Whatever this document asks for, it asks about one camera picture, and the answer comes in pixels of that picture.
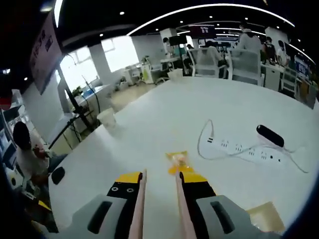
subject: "window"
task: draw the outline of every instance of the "window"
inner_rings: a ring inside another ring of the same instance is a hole
[[[190,44],[192,47],[194,47],[193,40],[191,39],[191,36],[186,36],[187,44]]]
[[[130,36],[120,36],[102,41],[102,47],[111,72],[139,62]]]
[[[85,80],[90,83],[99,78],[88,47],[80,48],[70,53],[70,56],[65,56],[60,66],[70,91],[79,86],[85,87]]]

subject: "plastic bag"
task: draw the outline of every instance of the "plastic bag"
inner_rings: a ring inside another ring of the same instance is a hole
[[[166,153],[166,157],[172,162],[172,167],[168,170],[169,174],[175,175],[176,171],[194,172],[194,169],[189,165],[187,151]]]

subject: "black hair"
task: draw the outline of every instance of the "black hair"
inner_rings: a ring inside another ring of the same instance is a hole
[[[247,22],[245,22],[245,21],[242,21],[242,22],[240,22],[240,26],[242,26],[243,28],[247,28]]]
[[[205,44],[205,47],[210,47],[210,46],[216,46],[216,43],[212,41],[207,41]]]
[[[279,40],[279,41],[278,41],[278,44],[279,44],[280,47],[285,47],[282,40]]]
[[[31,149],[30,134],[23,122],[17,122],[13,129],[13,140],[22,150]]]

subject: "banner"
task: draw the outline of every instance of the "banner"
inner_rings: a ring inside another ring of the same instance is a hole
[[[52,11],[47,16],[30,56],[30,69],[34,83],[42,95],[51,74],[59,63],[62,52],[55,36]]]

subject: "white table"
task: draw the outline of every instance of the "white table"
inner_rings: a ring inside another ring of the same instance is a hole
[[[222,79],[184,77],[154,88],[115,115],[118,129],[111,136],[97,128],[62,162],[65,177],[49,180],[53,215],[59,229],[98,194],[107,194],[123,173],[148,170],[144,238],[178,239],[179,213],[175,179],[166,152],[187,150],[193,168],[206,177],[218,195],[244,209],[272,201],[288,227],[298,215],[318,173],[319,118],[283,94]],[[286,147],[301,144],[285,168],[237,158],[208,161],[196,149],[207,119],[215,135],[231,135],[256,144],[256,126],[264,124],[285,139]]]

